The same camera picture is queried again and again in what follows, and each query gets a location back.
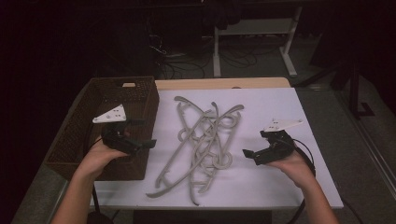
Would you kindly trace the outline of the dark cloth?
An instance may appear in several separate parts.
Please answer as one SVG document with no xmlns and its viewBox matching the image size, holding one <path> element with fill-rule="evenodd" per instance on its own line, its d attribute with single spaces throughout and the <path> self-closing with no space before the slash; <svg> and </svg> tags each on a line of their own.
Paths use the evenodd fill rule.
<svg viewBox="0 0 396 224">
<path fill-rule="evenodd" d="M 203 0 L 202 3 L 205 25 L 226 30 L 229 25 L 235 25 L 241 21 L 240 0 Z"/>
</svg>

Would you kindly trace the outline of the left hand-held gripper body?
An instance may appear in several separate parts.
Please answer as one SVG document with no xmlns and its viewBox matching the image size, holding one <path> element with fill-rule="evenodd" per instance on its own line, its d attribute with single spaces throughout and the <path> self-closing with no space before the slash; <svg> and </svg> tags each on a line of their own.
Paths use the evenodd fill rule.
<svg viewBox="0 0 396 224">
<path fill-rule="evenodd" d="M 123 105 L 118 105 L 102 115 L 92 119 L 93 124 L 104 123 L 101 131 L 103 143 L 113 149 L 132 155 L 139 149 L 139 144 L 131 139 L 128 129 L 132 122 L 127 119 Z"/>
</svg>

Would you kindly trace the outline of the person's right hand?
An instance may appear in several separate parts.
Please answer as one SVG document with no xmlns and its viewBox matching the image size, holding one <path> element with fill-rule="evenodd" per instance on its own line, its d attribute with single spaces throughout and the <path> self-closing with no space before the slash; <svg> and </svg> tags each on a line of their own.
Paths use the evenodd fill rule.
<svg viewBox="0 0 396 224">
<path fill-rule="evenodd" d="M 306 187 L 314 179 L 311 170 L 298 152 L 292 152 L 287 158 L 269 162 L 268 165 L 283 172 L 298 188 Z"/>
</svg>

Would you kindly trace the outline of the black metal stand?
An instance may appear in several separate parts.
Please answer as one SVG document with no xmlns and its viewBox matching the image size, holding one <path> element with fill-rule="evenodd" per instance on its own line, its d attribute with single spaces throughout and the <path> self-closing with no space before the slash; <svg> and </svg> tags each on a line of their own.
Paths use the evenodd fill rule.
<svg viewBox="0 0 396 224">
<path fill-rule="evenodd" d="M 361 117 L 371 117 L 375 114 L 367 103 L 359 101 L 360 71 L 355 59 L 341 60 L 312 77 L 293 84 L 293 87 L 308 87 L 330 74 L 334 74 L 330 84 L 333 90 L 340 91 L 349 84 L 348 109 L 355 119 L 360 120 Z"/>
</svg>

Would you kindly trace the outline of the metal floor rail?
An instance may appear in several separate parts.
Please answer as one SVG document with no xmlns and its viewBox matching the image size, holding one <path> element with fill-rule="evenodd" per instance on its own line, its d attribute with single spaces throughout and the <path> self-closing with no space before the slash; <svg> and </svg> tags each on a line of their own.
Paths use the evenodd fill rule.
<svg viewBox="0 0 396 224">
<path fill-rule="evenodd" d="M 373 161 L 373 164 L 376 170 L 379 172 L 379 175 L 382 177 L 384 183 L 389 189 L 389 193 L 396 201 L 396 175 L 390 170 L 389 165 L 386 163 L 384 157 L 378 150 L 375 141 L 370 136 L 368 129 L 363 125 L 361 119 L 355 116 L 348 108 L 347 98 L 340 92 L 337 91 L 335 94 L 336 99 L 339 102 L 339 105 L 345 111 L 347 117 L 351 121 L 355 130 L 358 132 L 363 144 L 368 150 L 368 154 Z"/>
</svg>

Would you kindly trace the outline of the person's left hand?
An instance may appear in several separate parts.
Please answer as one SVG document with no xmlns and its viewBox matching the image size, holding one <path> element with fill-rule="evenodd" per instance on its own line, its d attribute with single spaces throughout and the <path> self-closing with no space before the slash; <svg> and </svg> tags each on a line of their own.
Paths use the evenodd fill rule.
<svg viewBox="0 0 396 224">
<path fill-rule="evenodd" d="M 126 156 L 126 153 L 106 146 L 98 137 L 78 166 L 78 172 L 98 177 L 111 161 Z"/>
</svg>

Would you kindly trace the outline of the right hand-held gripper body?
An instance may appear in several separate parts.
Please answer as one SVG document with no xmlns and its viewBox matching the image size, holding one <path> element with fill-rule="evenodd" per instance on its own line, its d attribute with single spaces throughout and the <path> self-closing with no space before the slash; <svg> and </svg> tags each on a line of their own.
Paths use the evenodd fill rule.
<svg viewBox="0 0 396 224">
<path fill-rule="evenodd" d="M 272 119 L 272 121 L 263 128 L 265 132 L 273 132 L 276 136 L 274 140 L 267 140 L 269 147 L 257 151 L 260 155 L 255 163 L 257 165 L 267 164 L 272 161 L 278 161 L 288 157 L 296 148 L 292 138 L 286 132 L 288 128 L 302 124 L 301 119 Z"/>
</svg>

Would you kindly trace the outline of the brown wicker basket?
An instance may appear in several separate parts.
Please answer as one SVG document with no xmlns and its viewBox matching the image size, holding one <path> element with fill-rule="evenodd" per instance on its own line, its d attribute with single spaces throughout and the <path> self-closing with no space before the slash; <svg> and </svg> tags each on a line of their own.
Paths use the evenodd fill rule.
<svg viewBox="0 0 396 224">
<path fill-rule="evenodd" d="M 127 119 L 139 119 L 141 125 L 129 125 L 127 136 L 143 142 L 152 138 L 159 105 L 159 93 L 153 77 L 93 78 L 81 90 L 57 133 L 45 164 L 69 180 L 87 149 L 101 134 L 103 124 L 92 120 L 118 105 Z"/>
</svg>

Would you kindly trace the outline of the white metal desk frame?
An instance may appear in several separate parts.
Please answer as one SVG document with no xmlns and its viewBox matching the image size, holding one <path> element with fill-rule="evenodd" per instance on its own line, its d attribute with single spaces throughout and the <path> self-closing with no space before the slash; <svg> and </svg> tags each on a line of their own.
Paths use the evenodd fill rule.
<svg viewBox="0 0 396 224">
<path fill-rule="evenodd" d="M 297 71 L 289 56 L 289 51 L 302 10 L 302 7 L 295 8 L 294 14 L 291 18 L 241 20 L 236 25 L 229 25 L 226 30 L 214 28 L 214 77 L 221 77 L 219 38 L 222 35 L 286 35 L 286 42 L 279 48 L 279 51 L 289 75 L 291 77 L 296 77 Z"/>
</svg>

